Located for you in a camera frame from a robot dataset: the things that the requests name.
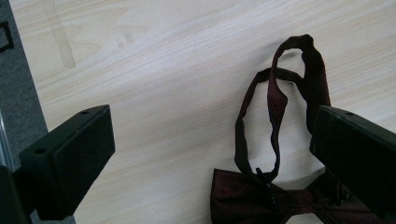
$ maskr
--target bow tie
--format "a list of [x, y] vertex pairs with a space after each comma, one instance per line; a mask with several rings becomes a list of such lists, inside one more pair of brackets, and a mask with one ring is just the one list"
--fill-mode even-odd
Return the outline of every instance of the bow tie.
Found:
[[[280, 165], [278, 135], [288, 98], [276, 79], [293, 82], [306, 101], [306, 126], [312, 132], [320, 105], [330, 105], [324, 62], [309, 35], [293, 36], [276, 51], [272, 67], [259, 72], [250, 84], [235, 123], [235, 163], [242, 174], [216, 170], [210, 198], [213, 223], [286, 223], [292, 216], [313, 213], [325, 224], [384, 223], [354, 196], [347, 198], [344, 186], [326, 170], [306, 189], [283, 190], [272, 181]], [[277, 60], [287, 49], [300, 49], [305, 64], [304, 78], [277, 68]], [[252, 172], [248, 162], [248, 144], [243, 117], [256, 86], [268, 83], [268, 112], [272, 124], [271, 144], [276, 154], [275, 167], [263, 173]]]
[[[315, 214], [325, 224], [383, 223], [355, 197], [335, 200], [328, 189], [335, 179], [326, 172], [307, 189], [266, 188], [248, 175], [215, 169], [210, 198], [213, 223], [286, 223], [292, 216]], [[268, 194], [276, 199], [276, 209]]]

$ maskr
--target screw hole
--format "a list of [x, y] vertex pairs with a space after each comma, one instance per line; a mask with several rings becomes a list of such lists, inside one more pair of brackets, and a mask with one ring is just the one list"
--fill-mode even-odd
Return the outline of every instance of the screw hole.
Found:
[[38, 149], [35, 150], [35, 154], [36, 155], [41, 155], [41, 154], [44, 154], [46, 152], [47, 152], [46, 148], [38, 148]]

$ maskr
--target wooden table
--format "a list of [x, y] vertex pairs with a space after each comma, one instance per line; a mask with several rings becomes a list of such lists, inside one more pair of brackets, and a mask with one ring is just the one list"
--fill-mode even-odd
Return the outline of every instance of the wooden table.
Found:
[[[237, 171], [233, 127], [243, 96], [291, 35], [315, 38], [333, 106], [396, 132], [395, 1], [11, 5], [49, 129], [85, 108], [111, 106], [117, 152], [75, 213], [78, 223], [210, 223], [213, 169]], [[279, 66], [304, 73], [298, 50]], [[266, 87], [246, 125], [252, 167], [270, 170]], [[290, 102], [276, 183], [301, 189], [323, 169], [308, 151], [304, 101], [293, 85], [280, 88]]]

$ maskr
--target light wood surface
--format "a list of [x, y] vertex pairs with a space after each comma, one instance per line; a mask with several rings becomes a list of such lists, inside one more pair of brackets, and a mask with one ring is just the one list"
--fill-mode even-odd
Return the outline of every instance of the light wood surface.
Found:
[[[395, 1], [10, 2], [49, 129], [111, 106], [117, 152], [77, 223], [210, 223], [213, 169], [237, 171], [233, 127], [248, 85], [291, 35], [315, 38], [334, 107], [396, 132]], [[298, 50], [279, 66], [304, 73]], [[266, 87], [246, 125], [252, 167], [270, 170]], [[322, 165], [308, 151], [304, 101], [280, 88], [290, 102], [276, 183], [301, 189]]]

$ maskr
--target satin bow tie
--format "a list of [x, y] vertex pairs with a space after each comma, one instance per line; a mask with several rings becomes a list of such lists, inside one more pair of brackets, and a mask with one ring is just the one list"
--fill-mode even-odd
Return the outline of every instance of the satin bow tie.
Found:
[[[304, 78], [277, 68], [277, 60], [287, 49], [300, 49], [305, 64]], [[293, 36], [277, 49], [272, 67], [259, 72], [250, 84], [235, 123], [235, 163], [242, 174], [215, 170], [210, 198], [213, 223], [286, 223], [292, 216], [313, 213], [326, 224], [384, 223], [347, 190], [328, 171], [306, 189], [283, 190], [272, 184], [280, 165], [278, 135], [288, 98], [276, 79], [293, 82], [306, 101], [306, 126], [312, 132], [320, 105], [330, 105], [324, 62], [309, 35]], [[268, 112], [272, 124], [271, 145], [276, 162], [271, 172], [257, 168], [254, 174], [248, 161], [243, 117], [258, 83], [268, 83]]]

